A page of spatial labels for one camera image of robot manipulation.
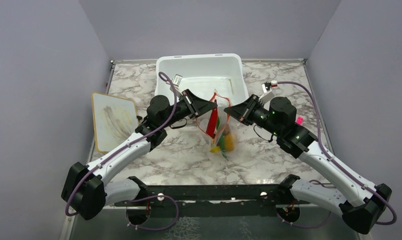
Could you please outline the red chili pepper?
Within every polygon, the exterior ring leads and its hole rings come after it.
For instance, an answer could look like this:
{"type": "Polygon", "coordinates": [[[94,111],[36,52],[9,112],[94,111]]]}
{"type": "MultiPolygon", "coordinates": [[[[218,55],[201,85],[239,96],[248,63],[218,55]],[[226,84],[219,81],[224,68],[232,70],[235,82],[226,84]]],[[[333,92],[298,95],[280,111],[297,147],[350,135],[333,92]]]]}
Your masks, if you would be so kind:
{"type": "Polygon", "coordinates": [[[217,122],[218,122],[218,108],[215,107],[211,111],[211,115],[210,115],[210,118],[208,120],[207,128],[206,128],[206,131],[205,131],[206,134],[208,136],[210,136],[211,138],[215,137],[215,131],[216,131],[217,122]]]}

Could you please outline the clear zip top bag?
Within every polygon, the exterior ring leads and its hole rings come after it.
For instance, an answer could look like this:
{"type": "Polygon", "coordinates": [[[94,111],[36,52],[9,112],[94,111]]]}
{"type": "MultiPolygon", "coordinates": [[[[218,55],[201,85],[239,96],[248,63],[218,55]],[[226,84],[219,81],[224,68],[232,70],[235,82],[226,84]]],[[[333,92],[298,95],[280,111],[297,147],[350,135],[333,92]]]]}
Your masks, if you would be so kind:
{"type": "Polygon", "coordinates": [[[217,90],[209,101],[217,106],[195,121],[205,141],[203,149],[228,161],[238,146],[238,122],[225,112],[225,108],[233,104],[229,97],[219,94],[217,90]]]}

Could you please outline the orange citrus fruit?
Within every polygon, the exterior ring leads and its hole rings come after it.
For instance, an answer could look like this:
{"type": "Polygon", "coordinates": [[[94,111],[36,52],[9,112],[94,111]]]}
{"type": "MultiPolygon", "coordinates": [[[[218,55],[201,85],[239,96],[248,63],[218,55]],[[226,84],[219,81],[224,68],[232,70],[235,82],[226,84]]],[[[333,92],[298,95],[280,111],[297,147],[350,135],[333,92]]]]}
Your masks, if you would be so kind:
{"type": "Polygon", "coordinates": [[[224,135],[224,150],[226,152],[232,152],[235,149],[236,140],[235,135],[232,132],[229,132],[224,135]]]}

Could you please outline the white plastic bin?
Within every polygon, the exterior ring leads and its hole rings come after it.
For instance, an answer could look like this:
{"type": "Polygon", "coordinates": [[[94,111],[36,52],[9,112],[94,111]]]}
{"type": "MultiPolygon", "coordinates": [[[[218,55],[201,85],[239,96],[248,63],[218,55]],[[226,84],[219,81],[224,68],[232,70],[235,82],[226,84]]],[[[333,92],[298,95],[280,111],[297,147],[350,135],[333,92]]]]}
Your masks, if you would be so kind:
{"type": "Polygon", "coordinates": [[[182,76],[179,89],[189,89],[205,100],[210,100],[214,92],[228,98],[233,105],[249,97],[242,60],[235,53],[163,56],[156,61],[155,70],[171,79],[182,76]]]}

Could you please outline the green chili pepper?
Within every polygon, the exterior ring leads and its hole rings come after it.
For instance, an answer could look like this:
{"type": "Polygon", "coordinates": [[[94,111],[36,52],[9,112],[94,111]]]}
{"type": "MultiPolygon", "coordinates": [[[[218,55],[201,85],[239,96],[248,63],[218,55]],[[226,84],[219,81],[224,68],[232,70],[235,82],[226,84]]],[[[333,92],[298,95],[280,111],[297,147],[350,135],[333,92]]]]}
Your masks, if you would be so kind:
{"type": "Polygon", "coordinates": [[[217,123],[216,123],[216,133],[219,136],[219,138],[217,140],[216,145],[220,147],[221,155],[227,160],[228,157],[227,157],[227,154],[226,154],[226,151],[225,151],[224,136],[223,136],[223,133],[220,131],[220,126],[221,126],[221,122],[220,122],[220,118],[218,117],[217,123]]]}

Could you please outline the yellow banana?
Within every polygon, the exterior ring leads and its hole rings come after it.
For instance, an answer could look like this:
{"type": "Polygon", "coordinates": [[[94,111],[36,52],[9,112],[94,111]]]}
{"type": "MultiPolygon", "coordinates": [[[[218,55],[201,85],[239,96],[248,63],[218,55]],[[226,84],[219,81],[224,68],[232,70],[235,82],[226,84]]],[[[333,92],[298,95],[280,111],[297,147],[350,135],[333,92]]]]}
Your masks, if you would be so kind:
{"type": "Polygon", "coordinates": [[[219,146],[212,146],[209,150],[210,153],[218,153],[221,151],[221,148],[219,146]]]}

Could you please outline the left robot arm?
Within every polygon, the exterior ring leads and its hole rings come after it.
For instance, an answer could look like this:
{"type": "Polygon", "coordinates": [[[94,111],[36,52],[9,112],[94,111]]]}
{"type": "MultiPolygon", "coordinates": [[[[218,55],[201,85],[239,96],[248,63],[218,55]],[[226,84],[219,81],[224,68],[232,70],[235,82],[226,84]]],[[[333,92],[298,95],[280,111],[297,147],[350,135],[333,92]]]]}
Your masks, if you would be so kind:
{"type": "Polygon", "coordinates": [[[173,104],[164,95],[154,96],[146,109],[146,116],[123,143],[103,157],[89,164],[76,162],[67,173],[61,192],[68,217],[80,215],[94,218],[106,206],[112,194],[106,186],[132,161],[151,152],[166,138],[166,128],[185,118],[200,117],[217,104],[194,95],[189,89],[181,96],[173,95],[173,104]]]}

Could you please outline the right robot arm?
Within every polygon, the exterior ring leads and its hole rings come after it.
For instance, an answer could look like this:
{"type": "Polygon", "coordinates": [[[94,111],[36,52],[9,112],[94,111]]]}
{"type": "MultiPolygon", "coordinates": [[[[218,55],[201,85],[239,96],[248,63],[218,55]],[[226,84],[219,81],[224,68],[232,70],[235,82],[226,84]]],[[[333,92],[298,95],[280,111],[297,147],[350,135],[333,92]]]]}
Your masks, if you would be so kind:
{"type": "Polygon", "coordinates": [[[224,112],[246,126],[255,124],[271,133],[282,150],[314,168],[334,186],[321,187],[290,174],[278,185],[281,202],[299,200],[317,205],[340,216],[347,226],[363,235],[378,223],[392,190],[384,183],[376,185],[362,178],[321,148],[318,137],[296,123],[297,109],[288,98],[274,97],[265,109],[253,94],[224,112]]]}

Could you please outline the white cutting board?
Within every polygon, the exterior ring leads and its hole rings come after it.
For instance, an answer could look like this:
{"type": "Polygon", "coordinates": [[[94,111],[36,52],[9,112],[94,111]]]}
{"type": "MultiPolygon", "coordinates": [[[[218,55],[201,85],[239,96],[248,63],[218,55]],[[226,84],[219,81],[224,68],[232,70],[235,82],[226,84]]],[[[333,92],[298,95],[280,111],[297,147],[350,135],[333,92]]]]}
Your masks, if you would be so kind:
{"type": "Polygon", "coordinates": [[[133,100],[100,92],[91,95],[95,148],[108,153],[124,142],[138,126],[133,100]]]}

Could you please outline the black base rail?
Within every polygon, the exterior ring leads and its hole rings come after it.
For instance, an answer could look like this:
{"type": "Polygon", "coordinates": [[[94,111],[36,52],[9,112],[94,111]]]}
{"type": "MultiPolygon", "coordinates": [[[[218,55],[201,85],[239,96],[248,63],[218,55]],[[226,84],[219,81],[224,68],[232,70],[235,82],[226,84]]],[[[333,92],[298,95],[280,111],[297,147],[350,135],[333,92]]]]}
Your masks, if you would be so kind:
{"type": "Polygon", "coordinates": [[[132,203],[121,200],[114,204],[131,213],[148,214],[151,218],[179,217],[275,217],[277,208],[298,206],[278,184],[242,185],[149,185],[139,197],[163,194],[171,199],[158,198],[132,203]]]}

